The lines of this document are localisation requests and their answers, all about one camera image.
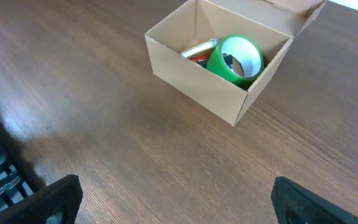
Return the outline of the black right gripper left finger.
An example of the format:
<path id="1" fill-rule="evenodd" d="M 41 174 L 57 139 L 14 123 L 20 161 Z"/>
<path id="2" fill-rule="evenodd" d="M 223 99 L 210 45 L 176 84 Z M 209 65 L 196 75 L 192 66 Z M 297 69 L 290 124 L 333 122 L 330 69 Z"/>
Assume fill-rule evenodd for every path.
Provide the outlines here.
<path id="1" fill-rule="evenodd" d="M 0 212 L 0 224 L 74 224 L 83 198 L 77 175 L 67 175 Z"/>

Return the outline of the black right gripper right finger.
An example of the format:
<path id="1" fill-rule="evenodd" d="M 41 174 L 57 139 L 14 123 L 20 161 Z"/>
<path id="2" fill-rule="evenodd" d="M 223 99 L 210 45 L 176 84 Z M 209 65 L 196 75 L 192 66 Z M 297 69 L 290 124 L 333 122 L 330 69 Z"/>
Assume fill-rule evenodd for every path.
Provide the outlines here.
<path id="1" fill-rule="evenodd" d="M 279 224 L 358 224 L 358 217 L 286 177 L 276 177 L 271 200 Z"/>

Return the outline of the green tape roll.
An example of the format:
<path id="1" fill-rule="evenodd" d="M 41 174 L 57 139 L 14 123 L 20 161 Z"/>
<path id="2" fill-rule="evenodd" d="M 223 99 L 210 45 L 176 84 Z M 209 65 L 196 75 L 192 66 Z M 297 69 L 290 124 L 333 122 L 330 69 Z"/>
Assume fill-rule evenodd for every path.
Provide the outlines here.
<path id="1" fill-rule="evenodd" d="M 237 73 L 233 65 L 229 66 L 224 56 L 231 56 L 233 62 L 238 62 L 242 73 Z M 246 90 L 263 72 L 264 57 L 259 47 L 248 37 L 231 34 L 225 36 L 213 50 L 206 69 Z"/>

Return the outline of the brown cardboard box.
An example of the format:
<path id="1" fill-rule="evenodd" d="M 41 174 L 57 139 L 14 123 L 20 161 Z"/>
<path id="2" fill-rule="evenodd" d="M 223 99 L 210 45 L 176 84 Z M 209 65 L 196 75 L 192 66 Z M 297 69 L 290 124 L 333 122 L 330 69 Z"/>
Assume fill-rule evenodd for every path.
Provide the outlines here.
<path id="1" fill-rule="evenodd" d="M 186 1 L 145 33 L 153 73 L 231 125 L 236 125 L 269 83 L 293 39 L 318 16 L 324 0 Z M 247 90 L 180 55 L 206 42 L 242 34 L 267 59 Z"/>

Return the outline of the red black stapler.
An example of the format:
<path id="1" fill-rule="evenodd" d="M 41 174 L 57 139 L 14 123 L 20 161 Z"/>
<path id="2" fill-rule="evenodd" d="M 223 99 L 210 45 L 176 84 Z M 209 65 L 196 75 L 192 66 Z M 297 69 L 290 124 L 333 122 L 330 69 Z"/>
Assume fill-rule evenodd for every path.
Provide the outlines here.
<path id="1" fill-rule="evenodd" d="M 199 57 L 190 58 L 191 61 L 198 63 L 199 61 L 208 60 L 210 58 L 210 54 L 201 55 Z"/>

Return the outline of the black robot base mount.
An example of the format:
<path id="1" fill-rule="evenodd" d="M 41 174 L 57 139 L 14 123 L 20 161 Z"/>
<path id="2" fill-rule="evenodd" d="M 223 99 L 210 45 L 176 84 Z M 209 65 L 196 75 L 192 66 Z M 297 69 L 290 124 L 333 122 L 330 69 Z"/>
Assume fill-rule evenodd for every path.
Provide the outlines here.
<path id="1" fill-rule="evenodd" d="M 11 174 L 17 175 L 21 181 L 0 194 L 0 212 L 45 187 L 45 181 L 35 173 L 34 165 L 22 155 L 20 140 L 3 124 L 0 113 L 0 180 Z"/>

